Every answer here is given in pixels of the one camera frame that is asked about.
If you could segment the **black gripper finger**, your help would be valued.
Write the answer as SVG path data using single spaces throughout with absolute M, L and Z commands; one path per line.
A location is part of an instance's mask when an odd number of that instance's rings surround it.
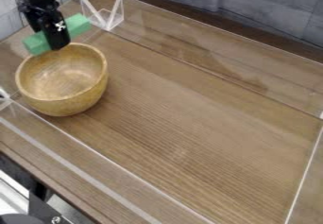
M 63 17 L 54 4 L 41 11 L 37 22 L 50 49 L 59 50 L 70 42 L 70 37 Z

